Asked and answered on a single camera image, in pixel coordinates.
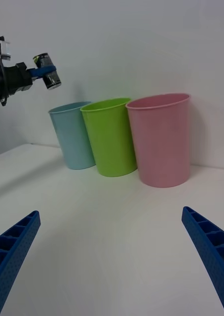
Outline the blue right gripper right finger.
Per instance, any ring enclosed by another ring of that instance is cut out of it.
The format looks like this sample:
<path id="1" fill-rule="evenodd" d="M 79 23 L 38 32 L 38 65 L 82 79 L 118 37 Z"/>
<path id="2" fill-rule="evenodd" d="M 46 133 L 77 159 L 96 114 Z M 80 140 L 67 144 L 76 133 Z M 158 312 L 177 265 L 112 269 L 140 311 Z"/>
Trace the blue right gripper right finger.
<path id="1" fill-rule="evenodd" d="M 187 206 L 183 208 L 182 223 L 224 308 L 224 231 Z"/>

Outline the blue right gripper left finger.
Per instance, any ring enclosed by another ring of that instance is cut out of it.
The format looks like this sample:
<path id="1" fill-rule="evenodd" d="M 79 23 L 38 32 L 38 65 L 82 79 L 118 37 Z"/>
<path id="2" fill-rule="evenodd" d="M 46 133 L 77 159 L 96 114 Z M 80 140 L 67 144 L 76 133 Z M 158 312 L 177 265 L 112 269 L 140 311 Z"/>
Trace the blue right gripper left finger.
<path id="1" fill-rule="evenodd" d="M 40 225 L 35 210 L 0 235 L 0 313 Z"/>

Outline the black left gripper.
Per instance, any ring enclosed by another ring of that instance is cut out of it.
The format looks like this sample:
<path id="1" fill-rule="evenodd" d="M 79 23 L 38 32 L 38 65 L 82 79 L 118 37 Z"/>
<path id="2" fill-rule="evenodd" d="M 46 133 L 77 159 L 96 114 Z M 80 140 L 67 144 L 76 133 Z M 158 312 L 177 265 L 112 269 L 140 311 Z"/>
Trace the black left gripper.
<path id="1" fill-rule="evenodd" d="M 37 79 L 43 79 L 45 85 L 57 85 L 55 66 L 28 69 L 26 64 L 21 62 L 15 66 L 4 67 L 4 71 L 9 95 L 28 90 L 28 85 L 32 85 Z"/>

